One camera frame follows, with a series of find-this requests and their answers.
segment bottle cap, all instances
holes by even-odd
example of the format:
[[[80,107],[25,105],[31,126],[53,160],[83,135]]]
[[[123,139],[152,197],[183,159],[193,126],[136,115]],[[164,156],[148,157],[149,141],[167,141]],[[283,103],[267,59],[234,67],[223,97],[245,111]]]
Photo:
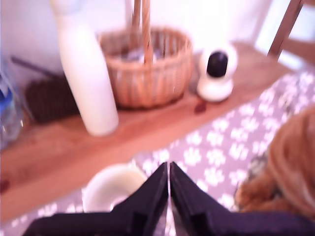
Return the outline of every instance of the bottle cap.
[[[6,96],[3,94],[2,90],[0,90],[0,114],[9,106],[12,99],[13,95],[9,88]]]
[[[56,15],[67,15],[79,11],[83,0],[50,0],[50,5]]]

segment wooden shelf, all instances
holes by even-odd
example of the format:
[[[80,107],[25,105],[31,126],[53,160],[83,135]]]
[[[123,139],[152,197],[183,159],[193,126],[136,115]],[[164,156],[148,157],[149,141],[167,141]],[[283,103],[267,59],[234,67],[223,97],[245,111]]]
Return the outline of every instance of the wooden shelf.
[[[220,104],[205,104],[195,95],[195,73],[181,100],[151,111],[120,111],[120,125],[107,137],[88,135],[80,117],[25,131],[16,143],[1,152],[1,220],[12,219],[84,186],[108,165],[167,145],[252,100],[289,72],[276,59],[251,46],[235,45],[239,53],[235,89]],[[196,114],[195,108],[201,104],[206,109],[199,109],[201,112]]]

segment plastic water bottle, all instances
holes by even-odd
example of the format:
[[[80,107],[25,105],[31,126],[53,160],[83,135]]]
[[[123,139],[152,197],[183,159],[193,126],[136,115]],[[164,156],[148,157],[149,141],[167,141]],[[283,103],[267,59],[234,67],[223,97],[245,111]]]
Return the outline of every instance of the plastic water bottle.
[[[11,89],[6,85],[0,73],[0,142],[1,150],[15,141],[23,127],[23,112],[14,100]]]

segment wicker basket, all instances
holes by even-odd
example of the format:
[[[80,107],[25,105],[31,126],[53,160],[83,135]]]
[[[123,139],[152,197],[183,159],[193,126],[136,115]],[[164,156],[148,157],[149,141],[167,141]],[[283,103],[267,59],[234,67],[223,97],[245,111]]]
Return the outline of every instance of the wicker basket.
[[[101,33],[99,42],[117,105],[124,108],[152,108],[177,100],[192,75],[192,43],[183,33],[169,28],[150,29],[150,0],[134,1],[132,27]],[[122,55],[143,47],[144,62],[124,61]],[[153,50],[163,58],[153,62]]]

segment purple tablecloth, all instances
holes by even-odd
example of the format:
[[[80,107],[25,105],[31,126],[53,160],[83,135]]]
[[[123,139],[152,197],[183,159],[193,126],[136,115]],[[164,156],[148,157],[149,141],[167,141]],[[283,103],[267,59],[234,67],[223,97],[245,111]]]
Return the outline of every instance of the purple tablecloth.
[[[139,153],[133,159],[148,176],[160,163],[176,161],[202,190],[228,209],[235,210],[233,194],[238,182],[246,178],[250,160],[266,150],[288,113],[296,113],[315,102],[314,81],[310,73],[286,75],[252,102],[165,148]],[[22,235],[38,217],[56,212],[82,212],[82,191],[84,189],[1,225],[1,236]],[[156,235],[164,235],[165,215]],[[167,228],[166,235],[175,235],[174,229]]]

